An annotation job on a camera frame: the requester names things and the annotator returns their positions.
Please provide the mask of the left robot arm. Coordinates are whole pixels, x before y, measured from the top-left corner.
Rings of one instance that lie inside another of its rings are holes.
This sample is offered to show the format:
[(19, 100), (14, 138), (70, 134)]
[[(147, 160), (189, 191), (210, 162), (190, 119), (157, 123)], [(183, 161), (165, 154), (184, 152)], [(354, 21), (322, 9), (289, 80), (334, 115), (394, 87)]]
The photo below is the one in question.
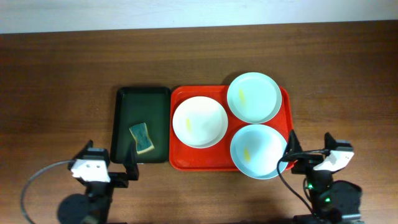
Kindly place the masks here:
[(106, 223), (114, 189), (127, 188), (130, 181), (139, 179), (136, 147), (132, 143), (124, 155), (125, 172), (110, 172), (109, 153), (95, 148), (90, 140), (68, 163), (72, 176), (86, 187), (84, 194), (64, 198), (57, 210), (60, 223)]

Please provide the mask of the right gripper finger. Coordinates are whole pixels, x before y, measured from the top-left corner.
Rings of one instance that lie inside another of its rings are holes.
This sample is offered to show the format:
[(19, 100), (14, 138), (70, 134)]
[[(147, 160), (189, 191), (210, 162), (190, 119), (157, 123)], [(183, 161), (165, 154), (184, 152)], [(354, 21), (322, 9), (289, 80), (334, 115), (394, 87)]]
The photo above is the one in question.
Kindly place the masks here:
[(325, 142), (324, 149), (335, 150), (335, 148), (336, 148), (336, 140), (333, 138), (333, 136), (330, 133), (325, 133), (324, 142)]
[(299, 143), (295, 131), (292, 129), (289, 132), (289, 138), (283, 154), (283, 161), (295, 161), (301, 154), (302, 147)]

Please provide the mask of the white plate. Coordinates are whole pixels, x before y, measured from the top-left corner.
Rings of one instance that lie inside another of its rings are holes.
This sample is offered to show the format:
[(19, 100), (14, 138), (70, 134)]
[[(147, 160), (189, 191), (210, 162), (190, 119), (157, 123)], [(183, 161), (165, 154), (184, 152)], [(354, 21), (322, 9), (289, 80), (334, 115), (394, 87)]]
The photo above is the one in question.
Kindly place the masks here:
[(204, 149), (223, 139), (228, 129), (228, 116), (216, 100), (194, 96), (177, 106), (172, 117), (172, 127), (182, 143)]

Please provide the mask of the green yellow sponge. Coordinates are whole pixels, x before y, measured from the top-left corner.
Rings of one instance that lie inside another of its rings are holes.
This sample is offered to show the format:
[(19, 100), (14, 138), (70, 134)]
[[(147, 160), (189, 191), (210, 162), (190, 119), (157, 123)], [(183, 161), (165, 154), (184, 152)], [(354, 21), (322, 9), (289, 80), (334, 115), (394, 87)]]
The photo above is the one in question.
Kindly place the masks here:
[(139, 123), (129, 128), (129, 131), (136, 143), (136, 152), (144, 154), (155, 147), (150, 139), (146, 123)]

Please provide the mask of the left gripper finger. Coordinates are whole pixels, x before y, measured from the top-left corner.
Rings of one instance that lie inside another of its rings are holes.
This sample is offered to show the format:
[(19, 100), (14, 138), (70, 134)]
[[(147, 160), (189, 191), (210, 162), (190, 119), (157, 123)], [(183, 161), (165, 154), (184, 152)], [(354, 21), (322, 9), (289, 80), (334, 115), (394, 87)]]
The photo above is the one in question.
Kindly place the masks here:
[(136, 161), (136, 144), (131, 142), (126, 152), (123, 166), (126, 169), (128, 180), (139, 180), (139, 169)]
[(77, 160), (77, 159), (81, 159), (81, 160), (89, 160), (92, 159), (92, 153), (89, 151), (90, 148), (93, 147), (93, 141), (89, 140), (85, 146), (83, 147), (83, 149), (81, 151), (79, 151), (72, 159), (73, 160)]

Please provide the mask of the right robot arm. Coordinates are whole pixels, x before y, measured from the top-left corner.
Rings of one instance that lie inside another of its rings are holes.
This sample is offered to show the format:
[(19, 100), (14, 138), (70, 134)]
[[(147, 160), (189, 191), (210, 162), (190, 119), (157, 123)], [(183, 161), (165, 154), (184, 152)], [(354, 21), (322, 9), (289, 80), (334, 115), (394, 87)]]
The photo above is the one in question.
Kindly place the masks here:
[(285, 152), (278, 163), (292, 162), (291, 173), (305, 176), (305, 197), (290, 187), (279, 169), (277, 173), (310, 211), (307, 215), (294, 216), (292, 223), (362, 223), (359, 211), (362, 188), (345, 180), (333, 179), (333, 174), (348, 165), (354, 156), (354, 148), (350, 142), (336, 140), (330, 133), (325, 133), (324, 143), (323, 149), (304, 151), (295, 132), (291, 130), (289, 133)]

